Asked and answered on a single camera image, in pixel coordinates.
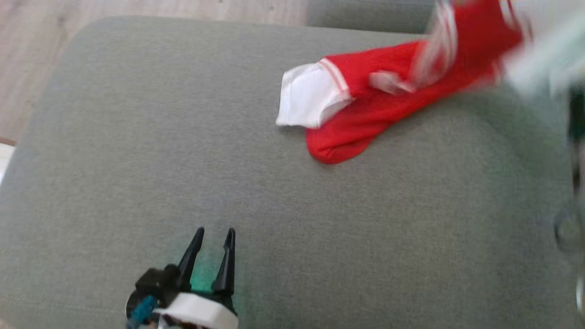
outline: gray ottoman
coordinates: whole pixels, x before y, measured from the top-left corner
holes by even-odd
[[[251,328],[573,328],[552,218],[562,113],[505,88],[437,103],[336,166],[274,125],[282,73],[414,35],[113,18],[68,48],[0,189],[0,318],[120,328],[199,226],[238,233]]]

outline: brown floor edge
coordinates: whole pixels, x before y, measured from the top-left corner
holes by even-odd
[[[6,145],[10,145],[10,146],[16,146],[16,142],[14,140],[2,138],[2,137],[0,137],[0,144],[6,144]]]

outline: red garment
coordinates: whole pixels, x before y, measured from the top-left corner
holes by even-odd
[[[307,129],[307,148],[317,160],[334,164],[362,153],[393,123],[467,88],[479,80],[494,81],[498,59],[522,42],[522,32],[504,20],[499,0],[474,0],[456,6],[457,55],[437,83],[414,93],[391,95],[369,85],[370,73],[390,71],[408,81],[419,47],[425,42],[326,57],[349,86],[351,104],[318,129]]]

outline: gray fabric surface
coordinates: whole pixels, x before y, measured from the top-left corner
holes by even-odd
[[[424,33],[435,0],[309,1],[307,25],[327,28]]]
[[[561,112],[505,88],[312,160],[274,125],[282,73],[413,36],[114,18],[64,54],[0,189],[0,318],[119,328],[135,280],[237,231],[241,328],[572,328],[552,218],[571,194]]]

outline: wooden floor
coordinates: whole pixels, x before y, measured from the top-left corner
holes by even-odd
[[[304,25],[309,0],[0,0],[0,138],[18,142],[71,38],[120,15]]]

